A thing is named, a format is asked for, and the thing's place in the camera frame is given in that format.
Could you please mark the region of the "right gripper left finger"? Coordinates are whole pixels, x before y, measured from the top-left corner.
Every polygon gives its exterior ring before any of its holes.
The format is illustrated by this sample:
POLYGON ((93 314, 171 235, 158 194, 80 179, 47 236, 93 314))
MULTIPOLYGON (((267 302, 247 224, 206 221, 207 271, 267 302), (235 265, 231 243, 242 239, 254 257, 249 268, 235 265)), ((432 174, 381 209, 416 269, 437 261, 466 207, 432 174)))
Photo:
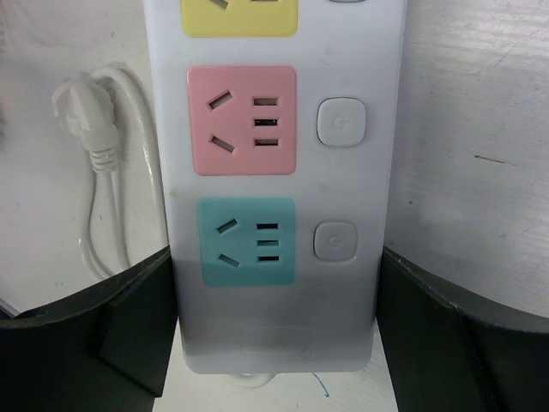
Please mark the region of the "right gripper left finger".
POLYGON ((169 248, 48 305, 2 309, 1 409, 152 410, 177 319, 169 248))

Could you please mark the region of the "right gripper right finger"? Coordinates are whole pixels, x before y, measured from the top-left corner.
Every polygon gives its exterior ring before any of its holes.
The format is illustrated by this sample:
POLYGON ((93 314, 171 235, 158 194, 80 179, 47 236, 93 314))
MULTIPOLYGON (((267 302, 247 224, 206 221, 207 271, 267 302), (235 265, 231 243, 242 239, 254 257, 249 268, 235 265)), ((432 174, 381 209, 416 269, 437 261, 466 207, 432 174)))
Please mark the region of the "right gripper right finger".
POLYGON ((383 250, 377 324, 400 411, 546 411, 548 320, 383 250))

